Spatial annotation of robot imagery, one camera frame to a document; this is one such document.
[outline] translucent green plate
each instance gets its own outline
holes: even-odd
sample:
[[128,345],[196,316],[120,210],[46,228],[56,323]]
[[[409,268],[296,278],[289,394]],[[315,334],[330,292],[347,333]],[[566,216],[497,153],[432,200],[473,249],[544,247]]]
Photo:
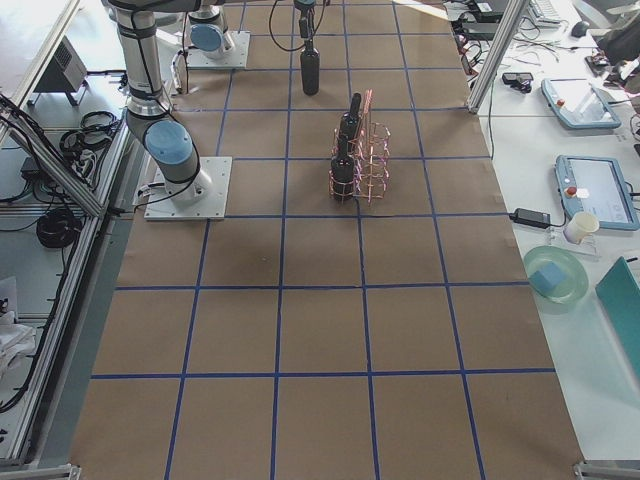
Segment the translucent green plate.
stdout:
[[555,303],[571,304],[584,297],[589,289],[589,278],[582,264],[569,252],[557,247],[536,247],[524,256],[527,277],[536,273],[547,263],[555,263],[566,278],[550,292],[536,291]]

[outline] white cup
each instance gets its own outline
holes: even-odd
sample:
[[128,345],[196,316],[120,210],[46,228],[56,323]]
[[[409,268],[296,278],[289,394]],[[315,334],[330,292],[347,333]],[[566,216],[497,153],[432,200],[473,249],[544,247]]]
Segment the white cup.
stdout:
[[587,235],[597,232],[599,228],[600,221],[593,213],[578,212],[564,227],[564,238],[570,243],[578,244]]

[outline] keyboard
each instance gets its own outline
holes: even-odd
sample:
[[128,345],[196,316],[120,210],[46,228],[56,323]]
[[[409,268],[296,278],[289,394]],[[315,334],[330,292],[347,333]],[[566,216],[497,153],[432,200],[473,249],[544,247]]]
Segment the keyboard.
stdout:
[[554,27],[562,21],[551,0],[529,0],[529,15],[538,27]]

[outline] black bottle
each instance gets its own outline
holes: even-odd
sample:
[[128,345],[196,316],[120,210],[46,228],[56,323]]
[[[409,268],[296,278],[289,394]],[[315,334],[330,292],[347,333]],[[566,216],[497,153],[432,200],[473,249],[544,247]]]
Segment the black bottle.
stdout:
[[338,151],[331,159],[331,191],[339,202],[348,200],[353,194],[353,157],[348,152],[346,135],[338,136]]
[[306,95],[315,95],[320,89],[320,54],[311,42],[305,43],[300,53],[300,73],[302,74],[302,91]]
[[[340,135],[346,135],[349,142],[352,142],[358,136],[358,124],[360,123],[360,102],[362,97],[359,93],[354,93],[351,97],[351,107],[345,112],[340,119]],[[349,153],[353,152],[353,143],[349,143]]]

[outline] blue framed tablet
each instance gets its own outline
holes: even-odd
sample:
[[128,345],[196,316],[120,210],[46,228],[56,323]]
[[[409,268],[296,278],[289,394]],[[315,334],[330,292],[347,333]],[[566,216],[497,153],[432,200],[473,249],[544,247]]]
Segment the blue framed tablet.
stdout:
[[558,118],[569,128],[618,128],[618,115],[585,78],[542,80],[542,93]]
[[[556,177],[562,205],[569,217],[582,211],[591,212],[600,220],[600,228],[640,229],[629,189],[615,158],[560,155],[556,159]],[[575,195],[568,195],[569,187],[575,187]]]

